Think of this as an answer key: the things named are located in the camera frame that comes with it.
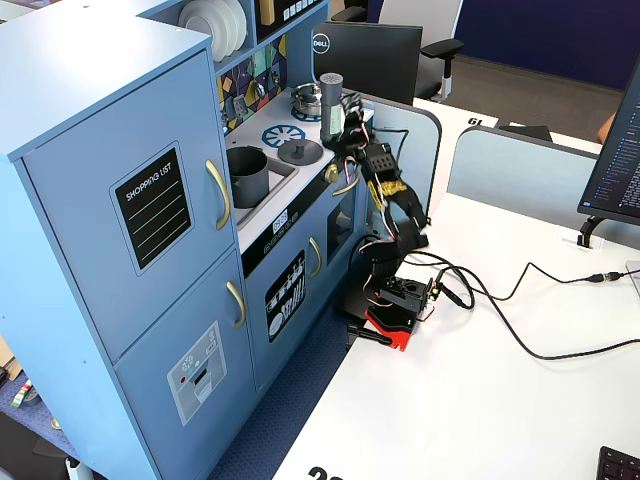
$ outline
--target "dell logo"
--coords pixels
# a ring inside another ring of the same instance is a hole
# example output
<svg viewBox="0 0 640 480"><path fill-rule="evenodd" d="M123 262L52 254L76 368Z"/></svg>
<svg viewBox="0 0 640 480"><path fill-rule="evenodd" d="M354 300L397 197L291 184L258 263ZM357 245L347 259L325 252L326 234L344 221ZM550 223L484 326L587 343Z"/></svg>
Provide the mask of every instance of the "dell logo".
<svg viewBox="0 0 640 480"><path fill-rule="evenodd" d="M324 33L317 33L313 37L313 51L318 55L322 55L329 51L331 40Z"/></svg>

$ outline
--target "dial knob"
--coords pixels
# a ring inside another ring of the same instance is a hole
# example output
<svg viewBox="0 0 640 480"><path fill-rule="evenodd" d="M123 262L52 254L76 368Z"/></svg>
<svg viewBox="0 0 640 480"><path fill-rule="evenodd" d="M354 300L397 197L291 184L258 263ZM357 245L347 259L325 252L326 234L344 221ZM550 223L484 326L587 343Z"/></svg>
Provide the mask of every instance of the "dial knob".
<svg viewBox="0 0 640 480"><path fill-rule="evenodd" d="M324 172L324 181L327 183L338 183L340 180L340 173L335 163L332 163L327 167Z"/></svg>

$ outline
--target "chalkboard label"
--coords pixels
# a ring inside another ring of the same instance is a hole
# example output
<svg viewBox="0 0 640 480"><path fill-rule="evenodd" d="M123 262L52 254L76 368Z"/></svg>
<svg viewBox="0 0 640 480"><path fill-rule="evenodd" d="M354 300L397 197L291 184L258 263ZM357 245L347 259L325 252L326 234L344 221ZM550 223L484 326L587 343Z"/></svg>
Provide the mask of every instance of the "chalkboard label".
<svg viewBox="0 0 640 480"><path fill-rule="evenodd" d="M120 185L115 193L140 270L191 226L175 148Z"/></svg>

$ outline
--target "cable connector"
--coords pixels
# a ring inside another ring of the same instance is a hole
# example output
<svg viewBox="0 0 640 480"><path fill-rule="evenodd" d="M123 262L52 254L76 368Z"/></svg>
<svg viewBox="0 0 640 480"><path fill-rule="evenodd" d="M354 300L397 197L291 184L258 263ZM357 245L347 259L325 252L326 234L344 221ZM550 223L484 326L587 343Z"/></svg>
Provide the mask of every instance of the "cable connector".
<svg viewBox="0 0 640 480"><path fill-rule="evenodd" d="M622 277L624 277L624 273L619 272L596 273L595 275L585 278L585 280L591 283L617 282Z"/></svg>
<svg viewBox="0 0 640 480"><path fill-rule="evenodd" d="M444 283L440 284L440 290L442 291L442 293L444 293L447 298L449 300L451 300L453 303L455 303L457 306L461 307L461 308L468 308L467 305L465 305L465 303L462 301L462 299L456 295L455 293L453 293L451 290L449 290Z"/></svg>

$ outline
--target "computer monitor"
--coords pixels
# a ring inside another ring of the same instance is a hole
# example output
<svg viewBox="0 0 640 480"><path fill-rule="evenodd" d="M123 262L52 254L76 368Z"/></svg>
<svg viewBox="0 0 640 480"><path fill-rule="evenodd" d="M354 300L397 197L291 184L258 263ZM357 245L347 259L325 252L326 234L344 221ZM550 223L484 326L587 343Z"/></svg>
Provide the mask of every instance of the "computer monitor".
<svg viewBox="0 0 640 480"><path fill-rule="evenodd" d="M578 212L640 225L640 59Z"/></svg>
<svg viewBox="0 0 640 480"><path fill-rule="evenodd" d="M413 105L422 27L327 22L313 37L316 78L339 73L344 87Z"/></svg>

